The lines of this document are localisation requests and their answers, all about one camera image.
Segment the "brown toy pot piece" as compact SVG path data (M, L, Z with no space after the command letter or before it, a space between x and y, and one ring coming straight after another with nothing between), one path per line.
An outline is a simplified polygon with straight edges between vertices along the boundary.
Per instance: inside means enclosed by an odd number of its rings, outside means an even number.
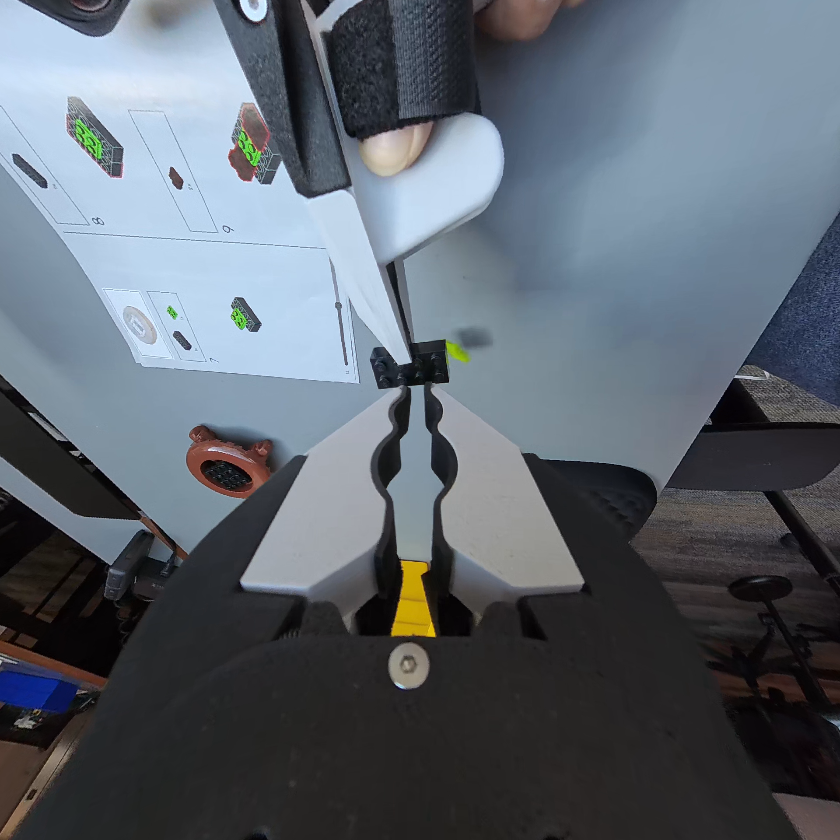
M195 426L189 437L192 443L186 452L185 465L208 489L245 499L270 479L268 457L273 444L268 439L245 448L221 440L204 425Z

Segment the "black desk frame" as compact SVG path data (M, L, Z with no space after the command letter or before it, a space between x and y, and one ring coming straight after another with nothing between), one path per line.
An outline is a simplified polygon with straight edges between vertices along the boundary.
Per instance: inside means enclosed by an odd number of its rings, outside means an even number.
M4 378L1 456L74 514L120 520L142 517L139 507Z

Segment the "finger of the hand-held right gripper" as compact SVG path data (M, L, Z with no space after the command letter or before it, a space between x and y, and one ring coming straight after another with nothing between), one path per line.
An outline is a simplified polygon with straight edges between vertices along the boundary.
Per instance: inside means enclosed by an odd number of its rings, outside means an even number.
M406 342L411 345L414 343L413 330L413 316L411 311L411 302L408 295L406 271L404 266L404 259L395 259L390 263L390 282L395 297L396 306L400 319L402 321L403 330L406 336Z
M410 343L395 293L387 271L376 261L354 196L336 190L306 198L305 204L357 315L396 363L407 364Z

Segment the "blue grey backpack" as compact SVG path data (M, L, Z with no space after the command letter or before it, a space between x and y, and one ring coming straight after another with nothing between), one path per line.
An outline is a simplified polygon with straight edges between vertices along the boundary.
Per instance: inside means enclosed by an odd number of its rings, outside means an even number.
M839 405L839 217L745 363Z

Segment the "black office chair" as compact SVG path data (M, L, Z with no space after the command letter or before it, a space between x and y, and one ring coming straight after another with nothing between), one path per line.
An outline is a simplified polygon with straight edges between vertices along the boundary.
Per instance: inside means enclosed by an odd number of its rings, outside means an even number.
M786 490L819 483L838 466L836 423L771 422L740 381L733 381L680 461L668 487L682 490L759 492L786 525L791 539L815 572L838 595L838 558L803 519ZM779 575L743 577L728 587L731 596L760 604L765 635L750 654L733 648L731 656L713 665L720 673L739 676L758 702L759 677L767 674L764 656L778 632L791 656L782 660L815 713L838 730L838 703L829 699L809 665L806 639L784 623L775 602L792 593L792 583Z

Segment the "yellow plastic bin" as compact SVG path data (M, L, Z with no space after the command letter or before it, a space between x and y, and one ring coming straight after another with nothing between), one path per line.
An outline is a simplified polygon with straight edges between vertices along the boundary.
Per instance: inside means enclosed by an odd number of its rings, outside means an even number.
M428 564L402 560L402 588L392 625L393 637L435 637L436 631L424 588Z

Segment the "blue box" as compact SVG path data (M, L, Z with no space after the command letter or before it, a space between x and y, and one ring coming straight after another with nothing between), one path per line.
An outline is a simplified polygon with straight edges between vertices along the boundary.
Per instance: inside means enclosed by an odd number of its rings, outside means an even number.
M64 713L78 693L70 682L16 671L1 672L1 703L30 710Z

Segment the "person's right hand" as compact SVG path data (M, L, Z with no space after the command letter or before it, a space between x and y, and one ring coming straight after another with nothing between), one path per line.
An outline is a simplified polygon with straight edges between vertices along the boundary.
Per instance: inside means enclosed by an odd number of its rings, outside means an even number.
M483 34L500 42L537 39L562 9L582 1L493 1L479 2L474 21ZM434 121L413 122L360 141L360 157L379 176L392 176L412 166L423 152L434 129Z

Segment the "grey desk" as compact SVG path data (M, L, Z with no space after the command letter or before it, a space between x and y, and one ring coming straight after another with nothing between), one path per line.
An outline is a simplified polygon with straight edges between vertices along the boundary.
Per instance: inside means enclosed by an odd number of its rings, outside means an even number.
M40 2L2 2L2 83L78 74ZM208 69L215 2L141 2L140 58ZM500 42L474 21L489 206L404 266L415 342L451 340L447 389L525 452L665 487L838 212L838 2L583 2ZM2 377L162 540L191 551L238 504L186 467L204 425L269 467L383 394L349 302L357 385L138 363L68 246L4 165ZM90 546L85 518L5 462L2 486Z

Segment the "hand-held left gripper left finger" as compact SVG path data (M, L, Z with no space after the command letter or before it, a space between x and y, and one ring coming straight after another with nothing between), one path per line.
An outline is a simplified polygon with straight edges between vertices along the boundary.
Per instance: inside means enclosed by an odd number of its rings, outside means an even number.
M388 484L401 468L411 393L386 391L312 447L240 584L307 599L371 599L398 572Z

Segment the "black mesh chair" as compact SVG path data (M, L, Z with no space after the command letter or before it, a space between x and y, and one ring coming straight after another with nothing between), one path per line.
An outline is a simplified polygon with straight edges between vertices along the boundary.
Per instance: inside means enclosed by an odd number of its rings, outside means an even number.
M643 472L624 465L544 459L583 498L632 541L658 502L655 483Z

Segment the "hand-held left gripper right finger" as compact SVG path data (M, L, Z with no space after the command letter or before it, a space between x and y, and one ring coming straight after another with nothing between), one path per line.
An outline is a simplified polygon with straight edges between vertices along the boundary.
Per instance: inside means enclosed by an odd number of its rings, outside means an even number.
M579 592L584 578L520 447L436 385L425 389L434 503L433 579L442 595Z

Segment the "black toy brick plate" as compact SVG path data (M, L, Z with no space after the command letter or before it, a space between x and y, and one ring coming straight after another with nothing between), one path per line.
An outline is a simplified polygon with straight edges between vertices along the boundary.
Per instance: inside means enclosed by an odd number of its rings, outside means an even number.
M445 340L410 343L408 349L411 356L409 362L398 364L386 348L373 348L371 368L379 389L449 382Z

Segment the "open instruction booklet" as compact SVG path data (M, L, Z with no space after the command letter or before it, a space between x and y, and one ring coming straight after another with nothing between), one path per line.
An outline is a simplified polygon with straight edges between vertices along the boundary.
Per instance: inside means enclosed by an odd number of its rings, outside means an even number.
M349 299L281 165L228 160L243 81L2 83L2 150L145 366L357 385Z

